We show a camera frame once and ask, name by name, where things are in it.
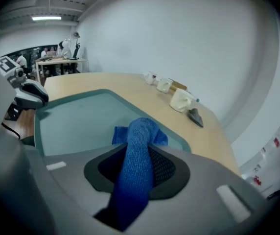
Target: desk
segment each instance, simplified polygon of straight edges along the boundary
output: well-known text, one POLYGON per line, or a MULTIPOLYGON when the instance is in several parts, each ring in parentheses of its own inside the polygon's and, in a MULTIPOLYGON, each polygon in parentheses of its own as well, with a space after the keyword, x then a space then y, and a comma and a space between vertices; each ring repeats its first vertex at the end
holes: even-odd
POLYGON ((215 114, 193 102, 203 119, 204 128, 200 128, 184 113, 169 106, 172 93, 161 93, 156 86, 146 84, 143 75, 77 73, 54 76, 47 78, 45 89, 50 101, 98 89, 111 90, 184 138, 193 154, 213 159, 239 175, 232 148, 215 114))
POLYGON ((41 65, 41 70, 43 74, 43 65, 57 65, 61 64, 61 74, 64 75, 64 70, 63 70, 63 64, 71 64, 71 63, 81 63, 81 62, 86 62, 87 59, 77 59, 77 60, 69 60, 69 59, 63 59, 63 58, 54 58, 49 61, 40 61, 36 62, 36 69, 37 69, 37 79, 40 81, 40 74, 39 74, 39 65, 41 65))

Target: white wall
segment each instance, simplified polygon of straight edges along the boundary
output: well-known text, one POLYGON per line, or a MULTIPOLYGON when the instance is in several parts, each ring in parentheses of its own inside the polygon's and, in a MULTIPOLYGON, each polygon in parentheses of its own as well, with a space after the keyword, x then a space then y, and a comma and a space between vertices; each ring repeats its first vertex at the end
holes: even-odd
POLYGON ((90 71, 154 71, 219 120, 252 85, 263 41, 255 0, 99 0, 79 24, 90 71))
POLYGON ((57 45, 68 38, 70 26, 34 26, 0 35, 0 57, 17 50, 43 45, 57 45))
POLYGON ((264 145, 266 151, 268 152, 265 159, 267 163, 265 168, 260 169, 256 173, 252 173, 252 169, 263 160, 260 152, 257 152, 252 159, 239 168, 240 173, 245 174, 246 177, 259 177, 262 182, 261 186, 254 186, 262 192, 265 197, 280 189, 280 146, 278 148, 274 147, 273 140, 274 138, 271 138, 269 142, 264 145))
POLYGON ((238 166, 243 165, 262 149, 280 126, 280 17, 278 15, 277 25, 279 52, 272 85, 253 121, 232 143, 238 166))
POLYGON ((259 60, 255 74, 252 73, 248 79, 247 92, 242 96, 243 100, 235 101, 230 112, 222 120, 225 134, 230 143, 233 143, 251 124, 259 110, 261 109, 269 90, 277 69, 277 61, 279 55, 279 33, 275 11, 271 6, 265 6, 264 17, 264 41, 260 44, 259 60))

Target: red label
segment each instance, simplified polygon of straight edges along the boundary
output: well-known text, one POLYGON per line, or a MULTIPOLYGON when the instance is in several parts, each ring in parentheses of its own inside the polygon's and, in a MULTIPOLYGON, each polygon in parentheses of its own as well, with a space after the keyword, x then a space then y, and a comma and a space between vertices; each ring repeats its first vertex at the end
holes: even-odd
POLYGON ((255 176, 253 180, 259 186, 262 184, 262 182, 259 180, 258 176, 255 176))
POLYGON ((279 140, 277 138, 274 139, 274 143, 277 148, 280 146, 279 140))

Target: black cable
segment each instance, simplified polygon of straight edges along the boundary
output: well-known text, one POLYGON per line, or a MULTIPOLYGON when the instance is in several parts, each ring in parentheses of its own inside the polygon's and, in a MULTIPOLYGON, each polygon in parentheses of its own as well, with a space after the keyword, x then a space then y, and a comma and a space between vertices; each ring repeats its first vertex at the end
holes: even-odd
POLYGON ((9 131, 11 131, 11 132, 14 132, 17 136, 18 136, 18 139, 21 139, 21 136, 16 132, 16 131, 14 131, 12 128, 9 128, 6 124, 4 124, 3 122, 2 122, 2 124, 1 124, 5 129, 7 129, 7 130, 9 130, 9 131))

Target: white cup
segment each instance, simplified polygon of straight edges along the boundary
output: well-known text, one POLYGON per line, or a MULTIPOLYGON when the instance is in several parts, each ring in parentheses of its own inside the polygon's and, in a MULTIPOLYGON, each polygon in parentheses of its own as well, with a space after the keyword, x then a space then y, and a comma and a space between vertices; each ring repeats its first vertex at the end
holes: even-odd
POLYGON ((169 88, 171 87, 171 84, 173 83, 173 80, 168 78, 162 78, 159 81, 159 84, 156 89, 158 89, 160 92, 167 93, 169 91, 169 88))
POLYGON ((172 97, 169 105, 178 112, 183 112, 188 109, 191 102, 194 100, 194 96, 189 92, 182 89, 177 89, 174 96, 172 97))
POLYGON ((146 81, 147 84, 153 84, 155 79, 156 79, 157 74, 148 71, 145 75, 144 75, 144 79, 146 81))

